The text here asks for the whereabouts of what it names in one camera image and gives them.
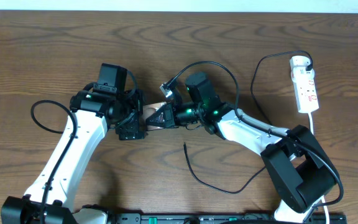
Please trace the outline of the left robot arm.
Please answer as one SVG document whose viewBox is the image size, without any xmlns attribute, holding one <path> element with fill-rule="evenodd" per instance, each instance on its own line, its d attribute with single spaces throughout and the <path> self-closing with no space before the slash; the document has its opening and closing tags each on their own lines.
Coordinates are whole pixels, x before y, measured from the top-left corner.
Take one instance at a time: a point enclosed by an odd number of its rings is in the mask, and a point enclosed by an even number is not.
<svg viewBox="0 0 358 224">
<path fill-rule="evenodd" d="M 43 171 L 24 195 L 9 196 L 1 208 L 3 223 L 114 223 L 114 214 L 99 205 L 74 210 L 75 195 L 94 150 L 113 129 L 119 139 L 145 136 L 139 128 L 144 96 L 129 91 L 85 88 L 65 109 L 68 121 Z"/>
</svg>

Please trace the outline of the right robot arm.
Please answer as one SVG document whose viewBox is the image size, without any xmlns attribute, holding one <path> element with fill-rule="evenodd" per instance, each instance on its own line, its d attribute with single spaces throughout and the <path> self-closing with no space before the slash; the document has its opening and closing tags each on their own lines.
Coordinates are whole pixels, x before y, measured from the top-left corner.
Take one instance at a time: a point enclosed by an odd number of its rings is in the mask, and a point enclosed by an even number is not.
<svg viewBox="0 0 358 224">
<path fill-rule="evenodd" d="M 172 101 L 146 118 L 147 126 L 168 129 L 199 123 L 210 134 L 256 153 L 282 199 L 273 215 L 277 221 L 306 222 L 314 209 L 325 204 L 323 197 L 341 185 L 336 168 L 307 127 L 278 128 L 246 115 L 222 102 L 203 72 L 190 75 L 185 86 L 191 97 L 187 103 L 175 85 L 160 87 Z"/>
</svg>

